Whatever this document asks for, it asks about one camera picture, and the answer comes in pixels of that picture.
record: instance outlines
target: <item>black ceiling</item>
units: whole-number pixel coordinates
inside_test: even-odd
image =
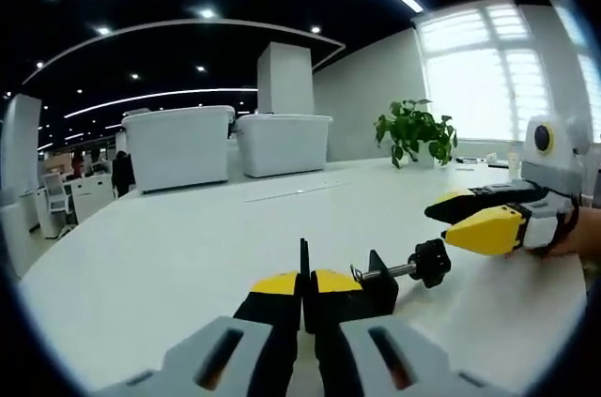
[[[417,0],[426,9],[466,0]],[[518,0],[545,3],[547,0]],[[232,104],[252,110],[254,93],[189,94],[136,101],[103,108],[70,119],[63,116],[107,101],[165,91],[256,87],[256,59],[270,41],[311,49],[314,64],[336,46],[263,28],[189,24],[137,31],[101,39],[36,71],[38,61],[97,34],[94,27],[113,30],[142,23],[197,17],[195,8],[212,7],[220,17],[271,23],[303,32],[313,25],[325,38],[346,44],[342,53],[411,26],[412,10],[399,0],[5,0],[7,9],[0,91],[23,92],[43,100],[39,143],[58,141],[73,132],[106,134],[104,127],[120,122],[124,111],[139,107],[165,109],[203,104]],[[198,72],[203,66],[206,72]],[[139,80],[131,78],[140,75]]]

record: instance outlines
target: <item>potted plant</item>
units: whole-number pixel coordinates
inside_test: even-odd
[[[378,146],[387,132],[393,140],[393,164],[397,169],[405,154],[413,162],[418,162],[418,158],[422,159],[426,154],[425,148],[432,158],[431,166],[434,166],[434,159],[440,165],[451,160],[451,149],[457,146],[457,132],[447,124],[451,117],[443,115],[437,122],[429,112],[415,109],[417,105],[429,102],[428,99],[393,101],[390,107],[392,116],[381,115],[376,122]]]

